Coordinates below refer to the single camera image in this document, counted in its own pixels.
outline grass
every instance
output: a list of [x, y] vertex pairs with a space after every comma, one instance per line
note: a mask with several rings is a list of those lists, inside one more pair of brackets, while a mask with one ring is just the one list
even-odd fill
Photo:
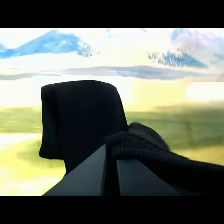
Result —
[[[185, 87], [170, 81], [135, 81], [133, 102], [124, 105], [128, 123], [152, 127], [178, 154], [224, 165], [224, 103], [189, 104]], [[2, 139], [41, 134], [41, 107], [0, 108], [0, 124]], [[62, 161], [39, 157], [41, 137], [27, 139], [0, 143], [0, 195], [42, 195], [65, 173]]]

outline blurred landscape background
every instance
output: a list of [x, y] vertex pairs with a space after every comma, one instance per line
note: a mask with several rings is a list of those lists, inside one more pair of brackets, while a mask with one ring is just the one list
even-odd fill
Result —
[[113, 84], [128, 123], [188, 158], [224, 165], [224, 30], [0, 29], [0, 195], [42, 195], [65, 173], [40, 158], [41, 87]]

